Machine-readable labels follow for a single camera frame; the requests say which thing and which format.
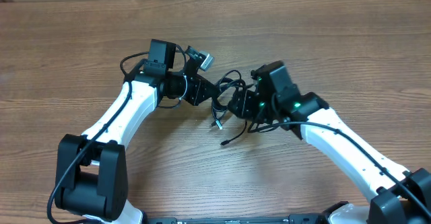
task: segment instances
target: table surface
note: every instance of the table surface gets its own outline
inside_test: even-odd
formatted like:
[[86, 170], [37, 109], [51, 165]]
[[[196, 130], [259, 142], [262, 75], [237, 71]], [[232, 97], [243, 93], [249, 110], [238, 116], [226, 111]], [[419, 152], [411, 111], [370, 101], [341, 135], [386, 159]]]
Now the table surface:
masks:
[[[431, 0], [0, 3], [0, 15], [0, 223], [48, 223], [60, 139], [103, 115], [121, 89], [119, 61], [151, 38], [209, 51], [215, 63], [203, 76], [212, 82], [284, 60], [303, 93], [326, 99], [384, 155], [431, 170]], [[245, 134], [220, 147], [242, 121], [228, 117], [223, 130], [211, 122], [209, 102], [145, 119], [127, 152], [136, 207], [197, 218], [366, 204], [292, 133]]]

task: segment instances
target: wooden tabletop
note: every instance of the wooden tabletop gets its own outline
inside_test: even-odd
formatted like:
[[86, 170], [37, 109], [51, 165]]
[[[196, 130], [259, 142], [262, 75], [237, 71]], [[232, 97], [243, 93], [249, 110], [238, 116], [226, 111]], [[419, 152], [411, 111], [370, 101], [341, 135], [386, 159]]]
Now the wooden tabletop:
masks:
[[[381, 153], [431, 170], [431, 0], [0, 3], [0, 223], [48, 223], [59, 141], [103, 115], [121, 89], [119, 61], [151, 38], [213, 54], [203, 73], [212, 82], [284, 60], [303, 93], [327, 100]], [[211, 122], [209, 102], [145, 119], [127, 151], [136, 207], [197, 218], [366, 204], [328, 157], [292, 133], [245, 134], [220, 147], [242, 121], [227, 117], [223, 130]]]

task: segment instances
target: wooden table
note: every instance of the wooden table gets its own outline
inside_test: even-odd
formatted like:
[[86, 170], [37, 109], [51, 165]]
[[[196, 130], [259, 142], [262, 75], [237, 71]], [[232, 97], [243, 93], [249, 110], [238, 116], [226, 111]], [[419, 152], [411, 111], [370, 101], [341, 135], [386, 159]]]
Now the wooden table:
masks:
[[[0, 223], [48, 222], [60, 139], [103, 115], [121, 88], [119, 61], [147, 50], [151, 38], [209, 51], [216, 60], [203, 75], [212, 82], [285, 60], [302, 92], [326, 99], [376, 149], [413, 171], [431, 170], [431, 0], [2, 3]], [[197, 218], [366, 204], [292, 133], [220, 147], [242, 121], [228, 118], [224, 130], [211, 122], [209, 102], [145, 120], [127, 152], [135, 206], [151, 217]]]

